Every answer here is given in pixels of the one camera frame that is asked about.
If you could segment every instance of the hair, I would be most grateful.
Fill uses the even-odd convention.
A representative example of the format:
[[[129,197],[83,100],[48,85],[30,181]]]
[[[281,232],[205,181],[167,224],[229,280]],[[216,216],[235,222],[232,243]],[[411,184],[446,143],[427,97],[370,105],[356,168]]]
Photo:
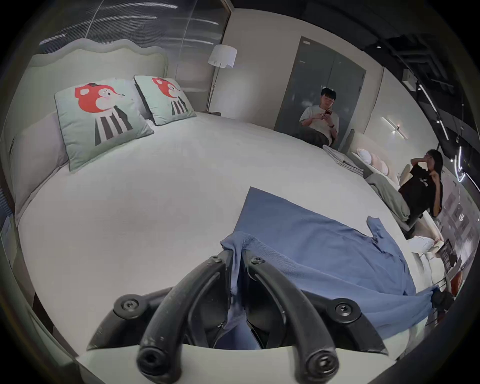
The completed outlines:
[[[442,168],[444,166],[444,157],[436,149],[431,149],[430,151],[427,152],[427,154],[433,157],[433,160],[435,161],[435,165],[433,166],[433,169],[438,173],[438,176],[440,176],[441,178]]]
[[[325,87],[324,89],[322,89],[322,93],[320,93],[320,96],[327,96],[333,100],[336,99],[336,92],[333,90],[333,89],[330,89],[330,88],[327,88]]]

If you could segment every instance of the wavy headboard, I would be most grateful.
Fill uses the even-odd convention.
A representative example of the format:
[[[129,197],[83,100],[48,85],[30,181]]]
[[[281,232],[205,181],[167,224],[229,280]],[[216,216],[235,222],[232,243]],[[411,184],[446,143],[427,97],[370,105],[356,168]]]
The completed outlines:
[[[125,39],[110,44],[78,39],[53,53],[34,55],[13,96],[0,137],[0,159],[10,191],[9,153],[13,139],[55,111],[56,92],[110,77],[133,80],[136,74],[165,76],[167,69],[163,48],[141,48]]]

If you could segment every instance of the blue towel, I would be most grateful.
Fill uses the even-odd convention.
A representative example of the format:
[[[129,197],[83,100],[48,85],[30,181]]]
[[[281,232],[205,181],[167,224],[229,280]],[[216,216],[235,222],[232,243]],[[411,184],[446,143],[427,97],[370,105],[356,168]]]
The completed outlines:
[[[383,339],[427,317],[435,287],[416,294],[400,248],[379,219],[368,217],[367,224],[373,237],[250,188],[235,231],[221,242],[234,252],[227,330],[244,319],[237,286],[242,250],[264,258],[300,289],[354,300]]]

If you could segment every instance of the gray door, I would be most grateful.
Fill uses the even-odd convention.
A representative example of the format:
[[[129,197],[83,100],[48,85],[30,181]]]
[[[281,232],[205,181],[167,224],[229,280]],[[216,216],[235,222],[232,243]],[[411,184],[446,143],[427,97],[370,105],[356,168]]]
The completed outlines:
[[[320,102],[320,92],[327,86],[336,52],[305,37],[300,38],[275,131],[294,134],[299,119],[310,105]]]
[[[336,54],[327,83],[327,87],[336,92],[336,100],[332,109],[338,115],[339,120],[338,138],[332,145],[334,149],[338,149],[345,137],[353,111],[357,106],[364,77],[365,70],[361,66],[339,53]]]
[[[338,148],[357,105],[364,77],[365,70],[350,59],[301,37],[275,130],[294,134],[303,111],[318,105],[321,90],[328,86],[337,95],[332,109],[339,118],[338,138],[333,144],[333,148]]]

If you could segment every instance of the orange chair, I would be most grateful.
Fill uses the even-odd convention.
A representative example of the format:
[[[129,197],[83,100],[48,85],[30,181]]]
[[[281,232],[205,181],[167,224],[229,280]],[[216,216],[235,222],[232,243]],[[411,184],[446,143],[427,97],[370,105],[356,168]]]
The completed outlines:
[[[462,285],[463,281],[463,272],[458,271],[454,278],[450,281],[450,285],[452,286],[452,295],[456,296],[458,291],[460,290],[460,286]]]

